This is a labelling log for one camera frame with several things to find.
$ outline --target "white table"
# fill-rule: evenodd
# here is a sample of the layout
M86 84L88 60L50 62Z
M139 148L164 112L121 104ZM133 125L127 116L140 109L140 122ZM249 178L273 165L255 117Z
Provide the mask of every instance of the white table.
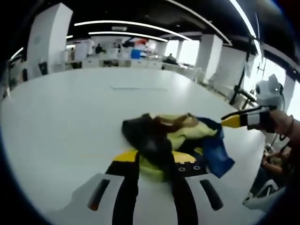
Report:
M111 86L146 89L114 90ZM17 181L33 205L45 213L66 206L73 191L104 173L128 147L120 131L123 120L147 112L190 112L220 121L233 111L206 89L171 71L76 69L18 86L1 105L1 129ZM220 180L234 191L235 201L242 203L260 165L264 135L246 128L225 128L224 132L225 147L236 163ZM167 185L139 186L139 195L150 193L149 199L159 201L170 224L176 224ZM137 205L143 205L139 197ZM149 224L162 224L161 217L152 219L155 223Z

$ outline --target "yellow stripe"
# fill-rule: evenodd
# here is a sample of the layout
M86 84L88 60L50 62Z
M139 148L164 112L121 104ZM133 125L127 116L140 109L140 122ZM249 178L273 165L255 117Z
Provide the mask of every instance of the yellow stripe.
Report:
M122 154L117 155L113 160L118 162L135 162L135 157L137 154L137 150L124 152Z
M240 116L234 115L234 116L228 117L227 119L225 119L221 122L221 125L223 127L229 127L229 128L240 128Z
M175 163L185 163L190 161L196 161L194 157L192 157L189 154L178 152L178 151L172 151Z

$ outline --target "white pillar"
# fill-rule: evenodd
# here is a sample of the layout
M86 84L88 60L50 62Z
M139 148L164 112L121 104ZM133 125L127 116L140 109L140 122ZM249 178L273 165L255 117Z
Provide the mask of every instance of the white pillar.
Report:
M158 42L155 47L155 52L157 53L157 55L164 56L166 49L167 49L167 42Z
M179 55L180 55L180 52L181 52L181 49L182 49L182 43L183 43L183 41L179 41L179 43L178 43L178 49L177 49L177 54L176 54L176 60L179 59Z
M28 79L41 76L39 63L47 62L50 74L53 64L61 61L72 14L71 9L60 3L36 16L27 46Z
M196 67L200 67L205 72L205 79L210 79L216 72L223 41L218 36L206 34L202 36L198 50Z

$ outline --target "ceiling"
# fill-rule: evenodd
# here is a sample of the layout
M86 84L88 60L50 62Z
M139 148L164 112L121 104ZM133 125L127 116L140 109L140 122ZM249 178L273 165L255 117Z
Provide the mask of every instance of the ceiling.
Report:
M248 37L249 32L238 12L235 10L229 0L176 0L178 3L192 9L199 15L211 21L226 37L242 36ZM277 48L288 57L298 62L297 49L295 42L295 30L299 24L294 20L295 15L289 11L291 3L289 0L278 2L279 8L272 0L237 0L249 18L255 32L257 33L255 11L258 13L261 39L263 42ZM14 17L10 18L9 35L14 34L17 26L23 22L24 29L17 35L17 40L10 38L12 45L9 54L13 54L20 47L26 47L30 33L30 24L38 13L48 7L63 2L73 10L73 17L69 27L69 35L74 38L88 37L88 32L92 31L111 31L112 26L122 26L121 24L90 24L84 26L74 26L74 23L94 21L94 20L122 20L139 23L146 23L162 27L174 32L198 31L200 33L216 33L207 23L199 19L194 14L184 10L166 0L152 0L141 2L140 0L130 1L91 1L91 0L27 0L20 1L19 7L14 7L12 3L12 12ZM35 6L37 11L30 18L30 9ZM160 30L150 29L136 25L126 25L127 32L141 33L151 36L162 36L166 33ZM192 39L200 39L199 36L192 36ZM233 47L243 48L246 44L230 39Z

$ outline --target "ceiling light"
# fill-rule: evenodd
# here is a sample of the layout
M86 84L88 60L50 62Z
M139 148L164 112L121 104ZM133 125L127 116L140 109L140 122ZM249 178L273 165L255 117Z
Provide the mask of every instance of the ceiling light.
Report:
M12 60L14 57L16 57L21 51L23 51L23 47L20 48L10 59Z
M160 37L154 37L154 36L150 36L150 35L136 34L136 33L130 33L130 32L100 31L100 32L89 32L89 34L90 35L93 35L93 34L122 34L122 35L132 35L132 36L140 36L140 37L144 37L144 38L150 38L150 39L155 39L155 40L159 40L159 41L168 42L167 39L163 39L163 38L160 38Z
M188 41L192 40L192 39L190 39L190 38L188 38L188 37L186 37L184 35L181 35L179 33L173 32L171 30L167 30L167 29L164 29L164 28L161 28L161 27L152 26L152 25L145 24L145 23L140 23L140 22L129 22L129 21L119 21L119 20L98 20L98 21L89 21L89 22L75 23L74 26L81 26L81 25L94 24L94 23L122 23L122 24L130 24L130 25L137 25L137 26L149 27L149 28L153 28L153 29L156 29L156 30L161 30L161 31L164 31L164 32L176 35L176 36L178 36L180 38L183 38L185 40L188 40Z
M238 13L240 14L240 16L242 17L245 25L247 26L248 28L248 31L249 33L254 37L256 38L256 34L255 34L255 31L248 19L248 17L246 16L245 12L243 11L243 9L240 7L240 5L237 3L236 0L229 0L233 6L235 7L235 9L238 11ZM257 50L257 53L258 55L260 56L260 58L262 58L262 50L261 50L261 47L259 45L259 42L257 40L254 40L254 45L256 47L256 50Z
M219 35L222 36L222 38L224 38L228 44L230 44L230 46L232 46L230 40L218 29L216 28L212 23L210 23L207 19L205 19L203 16L200 16L198 13L196 13L195 11L191 10L190 8L176 2L176 1L173 1L173 0L165 0L165 1L168 1L182 9L185 9L186 11L190 12L191 14L195 15L196 17L198 17L199 19L203 20L205 23L207 23L211 28L213 28Z

